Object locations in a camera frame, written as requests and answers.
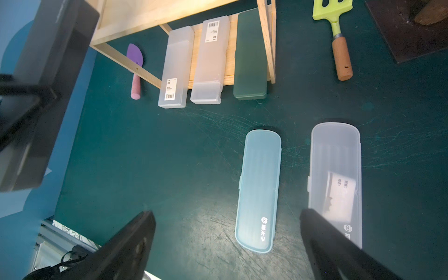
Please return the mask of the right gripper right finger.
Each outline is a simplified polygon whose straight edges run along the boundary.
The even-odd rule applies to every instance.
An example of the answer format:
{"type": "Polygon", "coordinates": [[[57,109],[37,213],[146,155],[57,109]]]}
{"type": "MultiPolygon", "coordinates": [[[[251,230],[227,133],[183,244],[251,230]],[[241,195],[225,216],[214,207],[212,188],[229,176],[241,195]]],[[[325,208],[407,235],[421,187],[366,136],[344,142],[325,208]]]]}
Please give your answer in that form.
{"type": "Polygon", "coordinates": [[[313,209],[301,212],[301,236],[316,280],[399,280],[313,209]]]}

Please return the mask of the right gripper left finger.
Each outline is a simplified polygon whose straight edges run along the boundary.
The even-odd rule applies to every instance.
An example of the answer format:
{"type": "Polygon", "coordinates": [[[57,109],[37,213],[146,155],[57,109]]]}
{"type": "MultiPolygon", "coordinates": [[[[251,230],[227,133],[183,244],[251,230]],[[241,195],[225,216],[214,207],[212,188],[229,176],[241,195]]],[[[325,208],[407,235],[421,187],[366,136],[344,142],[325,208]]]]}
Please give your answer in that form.
{"type": "Polygon", "coordinates": [[[156,229],[152,211],[143,211],[97,252],[58,280],[141,280],[156,229]]]}

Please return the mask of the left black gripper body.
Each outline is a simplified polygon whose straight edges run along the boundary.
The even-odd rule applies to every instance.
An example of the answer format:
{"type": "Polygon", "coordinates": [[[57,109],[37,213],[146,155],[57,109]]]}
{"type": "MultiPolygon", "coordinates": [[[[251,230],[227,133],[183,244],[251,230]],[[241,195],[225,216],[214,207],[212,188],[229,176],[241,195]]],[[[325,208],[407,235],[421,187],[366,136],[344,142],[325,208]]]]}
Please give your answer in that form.
{"type": "Polygon", "coordinates": [[[56,100],[58,94],[50,85],[21,83],[10,74],[1,74],[1,150],[56,100]]]}

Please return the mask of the clear rounded pencil case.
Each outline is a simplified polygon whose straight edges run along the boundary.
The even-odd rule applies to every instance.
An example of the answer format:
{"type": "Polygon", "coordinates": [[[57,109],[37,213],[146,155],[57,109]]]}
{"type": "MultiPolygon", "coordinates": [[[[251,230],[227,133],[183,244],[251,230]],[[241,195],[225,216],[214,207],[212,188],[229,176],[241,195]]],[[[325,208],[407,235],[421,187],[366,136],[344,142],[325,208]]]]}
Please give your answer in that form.
{"type": "Polygon", "coordinates": [[[309,208],[347,239],[363,247],[361,136],[342,122],[323,122],[311,131],[309,208]]]}

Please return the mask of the black pencil case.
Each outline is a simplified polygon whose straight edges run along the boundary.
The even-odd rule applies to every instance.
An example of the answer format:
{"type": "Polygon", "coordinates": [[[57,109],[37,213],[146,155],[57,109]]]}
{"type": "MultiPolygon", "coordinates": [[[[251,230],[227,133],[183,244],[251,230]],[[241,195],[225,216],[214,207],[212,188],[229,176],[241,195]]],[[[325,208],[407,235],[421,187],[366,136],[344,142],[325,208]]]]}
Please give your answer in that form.
{"type": "Polygon", "coordinates": [[[99,19],[86,1],[42,1],[14,73],[1,75],[1,191],[41,185],[99,19]]]}

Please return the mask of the teal translucent pencil case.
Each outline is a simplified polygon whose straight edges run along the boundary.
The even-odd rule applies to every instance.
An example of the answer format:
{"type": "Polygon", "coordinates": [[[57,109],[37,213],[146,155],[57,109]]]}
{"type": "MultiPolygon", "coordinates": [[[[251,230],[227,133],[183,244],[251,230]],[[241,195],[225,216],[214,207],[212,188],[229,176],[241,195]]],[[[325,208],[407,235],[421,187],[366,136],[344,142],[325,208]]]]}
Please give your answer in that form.
{"type": "Polygon", "coordinates": [[[266,254],[273,248],[281,154],[276,132],[255,129],[246,135],[234,234],[252,252],[266,254]]]}

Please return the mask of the frosted case with barcode label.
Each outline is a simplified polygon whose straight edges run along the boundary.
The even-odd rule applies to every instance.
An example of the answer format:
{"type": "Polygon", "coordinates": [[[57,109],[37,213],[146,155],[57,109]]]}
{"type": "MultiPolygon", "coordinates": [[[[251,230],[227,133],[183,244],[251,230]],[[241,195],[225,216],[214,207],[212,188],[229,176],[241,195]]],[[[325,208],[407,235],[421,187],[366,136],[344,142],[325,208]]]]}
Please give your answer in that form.
{"type": "Polygon", "coordinates": [[[158,106],[184,108],[187,101],[194,30],[191,26],[172,30],[166,49],[158,106]]]}

